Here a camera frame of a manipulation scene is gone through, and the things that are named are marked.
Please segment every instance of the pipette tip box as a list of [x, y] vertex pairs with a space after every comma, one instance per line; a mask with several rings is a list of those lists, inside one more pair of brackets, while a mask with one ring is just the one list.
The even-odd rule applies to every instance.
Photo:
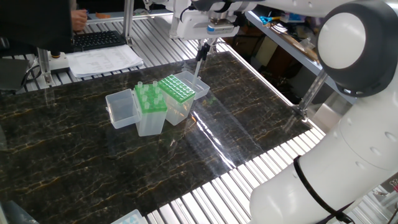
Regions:
[[188, 117], [196, 93], [174, 75], [162, 79], [159, 87], [167, 105], [166, 120], [175, 126]]

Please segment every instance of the person's hand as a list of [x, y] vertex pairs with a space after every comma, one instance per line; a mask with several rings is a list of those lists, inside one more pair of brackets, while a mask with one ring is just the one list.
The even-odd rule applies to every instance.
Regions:
[[73, 31], [82, 31], [87, 22], [86, 10], [72, 11], [72, 28]]

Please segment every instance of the desk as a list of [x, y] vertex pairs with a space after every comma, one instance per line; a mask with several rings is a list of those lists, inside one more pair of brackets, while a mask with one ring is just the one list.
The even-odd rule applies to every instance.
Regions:
[[[298, 60], [302, 65], [308, 68], [316, 76], [319, 75], [320, 71], [322, 70], [322, 66], [317, 61], [310, 59], [306, 55], [304, 55], [297, 47], [293, 46], [293, 44], [291, 44], [291, 42], [289, 42], [284, 35], [278, 34], [268, 27], [263, 27], [260, 18], [254, 12], [249, 11], [245, 13], [245, 15], [251, 23], [253, 23], [257, 28], [262, 30], [263, 33], [265, 33], [276, 44], [281, 46], [284, 50], [286, 50], [289, 54], [291, 54], [291, 56], [296, 58], [296, 60]], [[336, 83], [330, 77], [326, 79], [326, 84], [334, 89], [351, 104], [355, 103], [356, 98], [342, 94], [337, 89]]]
[[147, 215], [310, 129], [228, 52], [204, 64], [210, 93], [184, 122], [146, 138], [134, 125], [113, 128], [106, 95], [195, 66], [188, 60], [2, 98], [1, 200], [41, 224], [111, 223], [136, 208]]

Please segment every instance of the metal post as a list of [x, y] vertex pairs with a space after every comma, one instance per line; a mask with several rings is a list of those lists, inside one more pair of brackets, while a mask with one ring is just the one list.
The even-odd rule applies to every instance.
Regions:
[[326, 82], [328, 74], [322, 69], [315, 81], [312, 83], [310, 89], [307, 91], [299, 105], [294, 106], [294, 110], [299, 114], [307, 117], [307, 109], [314, 97], [318, 94], [323, 84]]
[[132, 47], [132, 16], [134, 12], [134, 0], [125, 0], [124, 2], [124, 20], [123, 20], [123, 37], [126, 39], [127, 44]]
[[37, 49], [37, 52], [39, 54], [40, 71], [42, 72], [45, 83], [47, 85], [54, 85], [50, 70], [49, 52], [40, 48]]

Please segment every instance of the paper document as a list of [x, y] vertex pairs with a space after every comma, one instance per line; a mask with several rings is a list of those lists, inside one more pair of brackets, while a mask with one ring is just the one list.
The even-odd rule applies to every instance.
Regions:
[[128, 45], [67, 54], [70, 70], [77, 78], [140, 66], [142, 59]]

